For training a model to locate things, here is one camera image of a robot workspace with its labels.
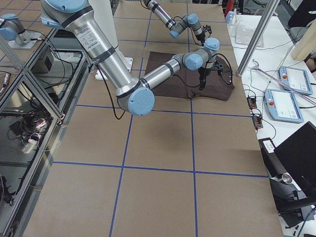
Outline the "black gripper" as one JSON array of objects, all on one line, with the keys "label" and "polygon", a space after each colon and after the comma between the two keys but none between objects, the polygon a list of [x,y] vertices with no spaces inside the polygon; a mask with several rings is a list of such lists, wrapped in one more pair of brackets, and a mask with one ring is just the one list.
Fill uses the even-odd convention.
[{"label": "black gripper", "polygon": [[199,73],[199,90],[204,90],[206,86],[206,78],[210,75],[211,69],[201,67],[198,69]]},{"label": "black gripper", "polygon": [[202,32],[201,34],[195,35],[196,39],[199,40],[200,42],[205,42],[205,33]]}]

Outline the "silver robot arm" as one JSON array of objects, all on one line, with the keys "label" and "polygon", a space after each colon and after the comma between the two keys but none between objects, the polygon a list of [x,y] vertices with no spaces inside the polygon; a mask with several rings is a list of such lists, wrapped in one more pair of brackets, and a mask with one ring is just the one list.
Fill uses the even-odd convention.
[{"label": "silver robot arm", "polygon": [[144,4],[147,9],[161,20],[161,22],[169,29],[169,33],[174,39],[178,38],[187,28],[190,28],[192,34],[194,34],[196,39],[203,45],[206,39],[205,33],[212,33],[211,26],[202,26],[198,15],[195,13],[190,15],[185,14],[182,17],[179,17],[180,20],[176,22],[176,16],[171,18],[156,0],[142,0],[141,4]]},{"label": "silver robot arm", "polygon": [[144,116],[154,107],[152,89],[172,77],[182,68],[191,71],[211,67],[220,42],[216,38],[206,38],[205,30],[196,14],[185,15],[176,23],[155,0],[144,1],[169,29],[173,38],[185,29],[191,28],[202,47],[191,53],[176,54],[143,78],[132,76],[123,60],[94,19],[94,9],[87,0],[42,0],[42,23],[62,28],[75,35],[92,64],[97,66],[116,88],[118,105],[135,116]]}]

